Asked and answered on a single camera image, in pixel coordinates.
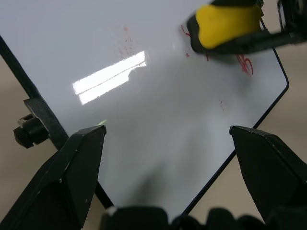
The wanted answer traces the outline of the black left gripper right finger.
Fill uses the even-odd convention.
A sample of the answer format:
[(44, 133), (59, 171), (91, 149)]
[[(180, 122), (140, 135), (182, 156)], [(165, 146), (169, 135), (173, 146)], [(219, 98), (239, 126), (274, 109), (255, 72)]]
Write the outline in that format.
[(278, 136), (231, 126), (235, 152), (246, 187), (265, 222), (277, 207), (307, 206), (307, 163)]

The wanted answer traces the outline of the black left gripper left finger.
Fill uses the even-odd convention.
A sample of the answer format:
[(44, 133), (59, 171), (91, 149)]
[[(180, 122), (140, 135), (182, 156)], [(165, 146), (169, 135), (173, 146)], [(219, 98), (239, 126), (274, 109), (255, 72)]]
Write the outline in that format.
[(37, 171), (0, 230), (81, 230), (97, 185), (106, 127), (74, 133)]

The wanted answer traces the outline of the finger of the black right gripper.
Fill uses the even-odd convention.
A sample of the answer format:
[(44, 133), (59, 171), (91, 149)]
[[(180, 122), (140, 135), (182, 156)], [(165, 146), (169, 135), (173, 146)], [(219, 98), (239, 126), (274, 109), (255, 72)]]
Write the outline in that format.
[(230, 15), (232, 12), (253, 12), (262, 17), (262, 6), (263, 0), (213, 0), (207, 5), (207, 16), (218, 17), (223, 13)]
[(215, 48), (204, 48), (203, 51), (220, 55), (251, 54), (280, 46), (300, 44), (306, 41), (307, 30), (281, 31), (275, 34), (271, 34), (268, 30), (262, 30), (232, 39)]

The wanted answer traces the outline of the yellow eraser with black felt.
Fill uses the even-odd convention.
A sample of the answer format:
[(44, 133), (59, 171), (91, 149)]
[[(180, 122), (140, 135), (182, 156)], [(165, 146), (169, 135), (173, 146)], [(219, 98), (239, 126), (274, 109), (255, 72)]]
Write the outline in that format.
[(205, 53), (204, 48), (215, 48), (232, 39), (261, 31), (261, 17), (256, 13), (232, 12), (208, 17), (207, 5), (198, 8), (187, 21), (190, 45), (196, 53)]

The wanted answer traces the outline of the black whiteboard stand clamp knob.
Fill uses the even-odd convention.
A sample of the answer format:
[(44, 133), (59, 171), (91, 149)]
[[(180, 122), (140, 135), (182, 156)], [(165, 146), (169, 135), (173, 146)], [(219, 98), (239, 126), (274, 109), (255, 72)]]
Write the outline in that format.
[(69, 137), (45, 101), (30, 98), (24, 104), (30, 114), (19, 119), (19, 126), (13, 130), (17, 143), (28, 149), (50, 139), (60, 150)]

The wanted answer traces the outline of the white whiteboard with black frame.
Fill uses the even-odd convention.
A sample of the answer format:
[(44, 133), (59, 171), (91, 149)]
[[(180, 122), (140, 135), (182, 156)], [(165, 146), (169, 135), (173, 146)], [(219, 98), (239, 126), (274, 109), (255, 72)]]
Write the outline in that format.
[(67, 135), (106, 126), (98, 182), (116, 206), (192, 208), (288, 88), (274, 50), (205, 56), (186, 22), (209, 0), (0, 0), (0, 38)]

